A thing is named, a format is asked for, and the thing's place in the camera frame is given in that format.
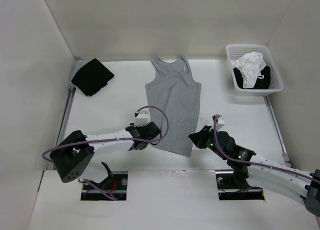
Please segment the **grey tank top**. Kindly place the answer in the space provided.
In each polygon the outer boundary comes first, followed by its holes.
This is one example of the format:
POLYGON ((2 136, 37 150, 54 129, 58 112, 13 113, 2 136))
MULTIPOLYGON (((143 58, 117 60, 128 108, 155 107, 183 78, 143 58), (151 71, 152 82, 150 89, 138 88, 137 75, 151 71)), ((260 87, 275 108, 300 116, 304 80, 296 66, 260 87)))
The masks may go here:
POLYGON ((190 157, 193 143, 189 135, 197 128, 202 85, 194 80, 189 62, 183 57, 170 63, 155 57, 151 63, 155 78, 145 86, 150 119, 166 134, 153 146, 190 157))

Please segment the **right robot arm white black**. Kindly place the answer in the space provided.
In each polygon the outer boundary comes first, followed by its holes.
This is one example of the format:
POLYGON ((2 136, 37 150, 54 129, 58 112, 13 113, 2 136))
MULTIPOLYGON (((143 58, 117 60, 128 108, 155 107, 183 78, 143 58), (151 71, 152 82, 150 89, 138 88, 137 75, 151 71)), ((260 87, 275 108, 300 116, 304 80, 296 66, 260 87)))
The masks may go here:
POLYGON ((303 205, 307 211, 320 214, 320 171, 301 171, 272 162, 252 150, 236 144, 225 131, 204 126, 189 139, 199 149, 210 149, 233 170, 236 187, 259 187, 286 196, 303 205))

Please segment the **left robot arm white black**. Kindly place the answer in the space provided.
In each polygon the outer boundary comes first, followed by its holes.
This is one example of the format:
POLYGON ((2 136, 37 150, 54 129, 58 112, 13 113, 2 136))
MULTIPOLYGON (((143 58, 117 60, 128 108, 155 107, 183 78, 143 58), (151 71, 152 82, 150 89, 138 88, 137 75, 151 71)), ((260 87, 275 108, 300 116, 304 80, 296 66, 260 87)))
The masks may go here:
POLYGON ((145 126, 131 124, 125 129, 103 135, 84 135, 80 130, 72 132, 49 154, 63 183, 69 183, 86 171, 94 155, 119 150, 143 150, 161 130, 150 122, 145 126))

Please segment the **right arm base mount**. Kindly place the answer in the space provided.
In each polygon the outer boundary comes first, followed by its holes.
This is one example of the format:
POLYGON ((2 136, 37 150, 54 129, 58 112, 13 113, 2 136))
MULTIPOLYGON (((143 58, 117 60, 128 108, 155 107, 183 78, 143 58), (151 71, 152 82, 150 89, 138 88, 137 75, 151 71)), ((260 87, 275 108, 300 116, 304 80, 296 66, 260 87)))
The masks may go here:
POLYGON ((262 188, 249 186, 247 181, 233 170, 215 172, 219 200, 265 200, 262 188))

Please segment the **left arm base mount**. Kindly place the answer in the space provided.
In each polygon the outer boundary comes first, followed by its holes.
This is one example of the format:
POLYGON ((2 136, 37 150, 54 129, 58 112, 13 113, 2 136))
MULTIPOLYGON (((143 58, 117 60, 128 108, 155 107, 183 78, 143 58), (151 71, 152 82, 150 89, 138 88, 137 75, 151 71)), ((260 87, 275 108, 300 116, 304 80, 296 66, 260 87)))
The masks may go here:
POLYGON ((106 175, 101 182, 85 181, 82 178, 78 180, 83 185, 80 199, 82 201, 125 201, 129 173, 112 171, 105 162, 102 162, 102 165, 106 175))

